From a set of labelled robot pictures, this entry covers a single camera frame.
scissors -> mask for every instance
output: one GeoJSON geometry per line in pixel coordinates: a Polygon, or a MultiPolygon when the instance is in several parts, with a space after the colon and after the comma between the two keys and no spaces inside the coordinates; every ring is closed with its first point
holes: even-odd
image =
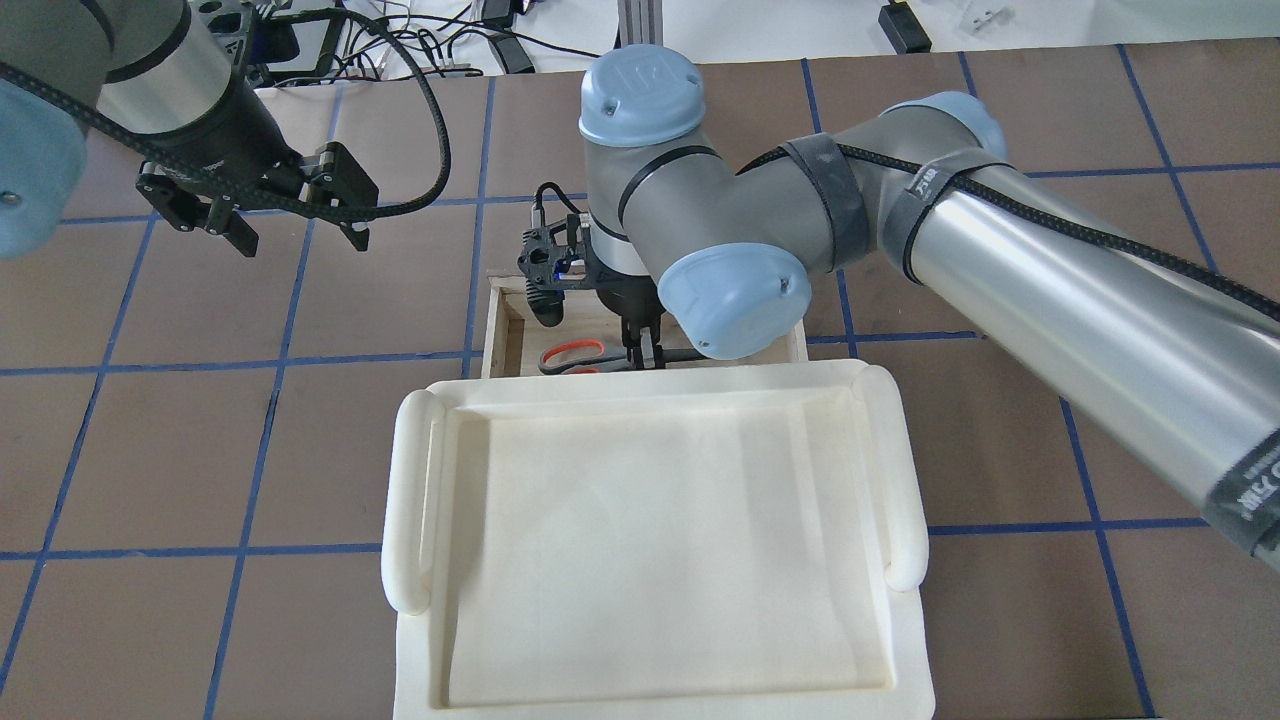
{"type": "MultiPolygon", "coordinates": [[[[663,365],[668,363],[687,363],[705,360],[696,350],[666,350],[662,354],[663,365]]],[[[652,355],[645,355],[646,366],[655,365],[652,355]]],[[[627,348],[621,345],[604,343],[594,338],[562,342],[538,359],[538,369],[544,375],[586,375],[634,370],[627,359],[627,348]]]]}

velcro strap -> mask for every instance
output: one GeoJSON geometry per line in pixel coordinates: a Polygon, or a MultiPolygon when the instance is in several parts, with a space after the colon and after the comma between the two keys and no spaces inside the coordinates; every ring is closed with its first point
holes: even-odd
{"type": "Polygon", "coordinates": [[[831,225],[831,269],[867,255],[870,228],[858,178],[836,141],[824,132],[797,137],[782,149],[804,170],[827,211],[831,225]]]}
{"type": "Polygon", "coordinates": [[[902,188],[902,193],[884,218],[881,247],[908,279],[922,284],[911,272],[911,249],[915,246],[915,233],[919,232],[920,223],[942,197],[942,192],[956,176],[991,165],[1009,165],[1009,163],[986,150],[965,147],[925,163],[902,188]]]}

tray handle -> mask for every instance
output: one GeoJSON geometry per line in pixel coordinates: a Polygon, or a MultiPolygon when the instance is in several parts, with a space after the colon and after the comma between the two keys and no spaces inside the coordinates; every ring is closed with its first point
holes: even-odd
{"type": "Polygon", "coordinates": [[[431,606],[435,500],[444,451],[444,402],[430,389],[410,393],[396,414],[392,471],[383,527],[383,592],[397,612],[431,606]]]}

brown table surface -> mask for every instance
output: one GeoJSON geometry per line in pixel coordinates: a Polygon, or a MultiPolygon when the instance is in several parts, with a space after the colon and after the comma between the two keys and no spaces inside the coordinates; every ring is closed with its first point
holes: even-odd
{"type": "MultiPolygon", "coordinates": [[[[1280,295],[1275,38],[703,70],[733,165],[969,88],[1024,172],[1280,295]]],[[[137,158],[91,138],[58,234],[0,263],[0,717],[389,716],[394,410],[479,374],[484,278],[515,270],[538,183],[585,192],[579,81],[435,82],[445,200],[374,224],[367,254],[283,214],[251,218],[253,260],[174,232],[137,158]]],[[[434,177],[412,83],[266,100],[296,147],[347,142],[383,200],[434,177]]],[[[815,287],[810,355],[902,388],[938,717],[1280,712],[1280,577],[883,259],[815,287]]]]}

black device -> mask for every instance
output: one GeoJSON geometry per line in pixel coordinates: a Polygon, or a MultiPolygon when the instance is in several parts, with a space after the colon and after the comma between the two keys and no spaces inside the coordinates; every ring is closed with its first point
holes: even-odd
{"type": "Polygon", "coordinates": [[[520,38],[515,35],[492,37],[489,42],[493,45],[494,55],[498,56],[502,72],[512,76],[538,72],[534,69],[534,61],[529,58],[529,53],[525,53],[520,38]]]}
{"type": "Polygon", "coordinates": [[[887,5],[881,8],[879,23],[899,55],[928,53],[933,47],[929,33],[924,32],[915,12],[906,3],[890,0],[887,5]]]}
{"type": "Polygon", "coordinates": [[[632,370],[658,370],[671,363],[705,360],[696,350],[663,350],[662,316],[666,307],[658,300],[658,287],[649,275],[626,275],[596,258],[591,249],[591,228],[577,213],[563,220],[525,231],[517,264],[525,275],[529,309],[544,327],[564,319],[566,291],[595,291],[600,302],[621,319],[622,345],[632,370]],[[556,236],[563,233],[564,242],[556,236]],[[644,347],[645,332],[649,347],[644,347]],[[652,365],[646,360],[652,359],[652,365]]]}
{"type": "Polygon", "coordinates": [[[480,24],[489,29],[511,29],[516,13],[524,12],[520,0],[484,0],[480,6],[480,24]]]}

